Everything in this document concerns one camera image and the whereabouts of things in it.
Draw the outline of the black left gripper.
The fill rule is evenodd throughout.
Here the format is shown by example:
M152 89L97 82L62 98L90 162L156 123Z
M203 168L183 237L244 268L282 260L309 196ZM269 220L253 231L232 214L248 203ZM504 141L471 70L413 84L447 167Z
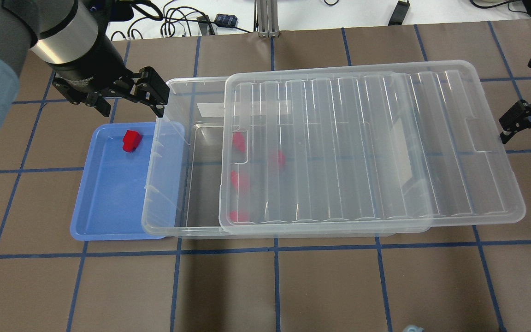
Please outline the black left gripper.
M74 105L85 104L109 117L112 107L105 97L125 97L149 107L157 118L164 117L170 95L166 82L151 66L132 73L106 35L98 35L79 59L51 67L51 85Z

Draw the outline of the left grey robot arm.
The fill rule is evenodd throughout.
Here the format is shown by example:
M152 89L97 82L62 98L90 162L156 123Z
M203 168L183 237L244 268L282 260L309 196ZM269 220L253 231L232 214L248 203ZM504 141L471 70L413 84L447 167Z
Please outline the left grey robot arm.
M0 0L0 128L15 101L27 54L53 70L52 85L71 104L109 116L108 97L122 98L164 115L169 87L150 66L137 73L106 36L110 22L133 11L164 19L149 0Z

